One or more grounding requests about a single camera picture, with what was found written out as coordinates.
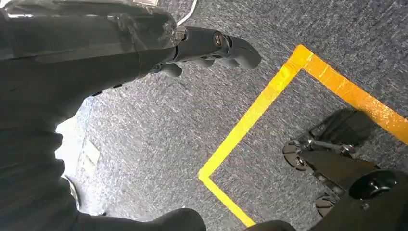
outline gray carpet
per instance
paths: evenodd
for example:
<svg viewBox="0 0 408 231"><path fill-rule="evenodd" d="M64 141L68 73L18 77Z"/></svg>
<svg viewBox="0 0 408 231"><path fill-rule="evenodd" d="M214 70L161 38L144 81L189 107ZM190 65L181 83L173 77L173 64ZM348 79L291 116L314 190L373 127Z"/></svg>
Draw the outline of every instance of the gray carpet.
<svg viewBox="0 0 408 231"><path fill-rule="evenodd" d="M84 211L151 220L180 207L202 214L209 231L241 222L197 173L265 85L304 44L400 115L408 117L408 5L396 1L201 0L187 25L217 28L263 56L253 71L183 64L180 78L148 76L88 101L87 139L100 151L94 174L75 180ZM176 19L192 0L161 0ZM319 221L314 178L294 172L283 144L335 110L349 107L301 72L212 175L254 221L282 219L298 230ZM359 157L408 171L406 145L378 129Z"/></svg>

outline screw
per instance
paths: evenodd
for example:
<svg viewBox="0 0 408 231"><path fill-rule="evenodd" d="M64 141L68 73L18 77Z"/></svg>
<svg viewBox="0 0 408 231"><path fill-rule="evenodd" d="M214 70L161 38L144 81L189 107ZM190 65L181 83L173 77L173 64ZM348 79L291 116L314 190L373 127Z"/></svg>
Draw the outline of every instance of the screw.
<svg viewBox="0 0 408 231"><path fill-rule="evenodd" d="M216 43L216 46L217 46L217 47L221 47L221 46L222 46L222 40L223 40L222 34L221 34L220 32L217 32L217 33L214 35L214 42Z"/></svg>
<svg viewBox="0 0 408 231"><path fill-rule="evenodd" d="M368 209L370 208L370 205L367 204L367 203L363 203L363 204L361 205L361 208L362 208L363 210L368 210Z"/></svg>

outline yellow tape square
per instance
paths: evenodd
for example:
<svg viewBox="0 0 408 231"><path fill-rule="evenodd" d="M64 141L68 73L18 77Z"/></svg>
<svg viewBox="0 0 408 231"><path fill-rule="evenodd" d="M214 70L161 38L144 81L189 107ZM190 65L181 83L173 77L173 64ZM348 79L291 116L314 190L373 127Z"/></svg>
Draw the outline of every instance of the yellow tape square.
<svg viewBox="0 0 408 231"><path fill-rule="evenodd" d="M342 76L303 45L297 46L288 61L198 173L203 184L247 227L255 225L255 222L210 179L210 176L301 69L356 109L366 112L374 122L408 145L407 119Z"/></svg>

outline plastic wrap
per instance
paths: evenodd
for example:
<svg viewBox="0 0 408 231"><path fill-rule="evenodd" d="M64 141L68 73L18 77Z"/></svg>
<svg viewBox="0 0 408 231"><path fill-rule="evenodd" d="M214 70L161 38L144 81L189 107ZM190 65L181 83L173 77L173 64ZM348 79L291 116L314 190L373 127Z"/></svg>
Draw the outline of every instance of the plastic wrap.
<svg viewBox="0 0 408 231"><path fill-rule="evenodd" d="M0 60L165 49L185 32L165 10L127 1L13 0L0 10Z"/></svg>

